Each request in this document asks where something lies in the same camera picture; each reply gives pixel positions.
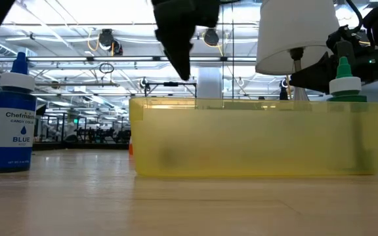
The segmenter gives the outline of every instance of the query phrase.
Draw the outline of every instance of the yellow plastic bin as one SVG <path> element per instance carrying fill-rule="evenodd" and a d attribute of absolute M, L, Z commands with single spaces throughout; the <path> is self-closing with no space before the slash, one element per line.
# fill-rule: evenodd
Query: yellow plastic bin
<path fill-rule="evenodd" d="M 376 174 L 378 104 L 133 98 L 143 176 Z"/>

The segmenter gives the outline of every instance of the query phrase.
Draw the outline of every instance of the orange object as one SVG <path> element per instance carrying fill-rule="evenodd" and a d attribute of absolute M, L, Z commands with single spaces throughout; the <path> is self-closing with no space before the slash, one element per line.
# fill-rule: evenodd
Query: orange object
<path fill-rule="evenodd" d="M 129 140 L 129 155 L 134 155 L 134 149 L 132 147 L 132 137 Z"/>

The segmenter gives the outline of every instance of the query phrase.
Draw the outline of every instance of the wooden table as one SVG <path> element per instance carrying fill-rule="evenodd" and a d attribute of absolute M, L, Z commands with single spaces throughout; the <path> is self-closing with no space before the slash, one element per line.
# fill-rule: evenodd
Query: wooden table
<path fill-rule="evenodd" d="M 378 236 L 378 176 L 135 176 L 126 151 L 36 152 L 0 174 L 0 236 Z"/>

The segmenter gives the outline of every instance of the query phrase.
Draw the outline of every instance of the bottle label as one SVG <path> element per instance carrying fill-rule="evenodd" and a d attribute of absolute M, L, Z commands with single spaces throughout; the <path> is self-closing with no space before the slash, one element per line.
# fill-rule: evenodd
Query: bottle label
<path fill-rule="evenodd" d="M 30 164 L 35 107 L 33 100 L 0 97 L 0 168 L 25 167 Z"/>

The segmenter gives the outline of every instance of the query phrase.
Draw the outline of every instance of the blue bottle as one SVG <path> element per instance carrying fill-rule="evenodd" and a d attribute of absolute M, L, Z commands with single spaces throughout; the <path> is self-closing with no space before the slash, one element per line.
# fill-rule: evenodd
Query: blue bottle
<path fill-rule="evenodd" d="M 29 170 L 37 98 L 30 94 L 35 82 L 23 52 L 0 84 L 0 173 Z"/>

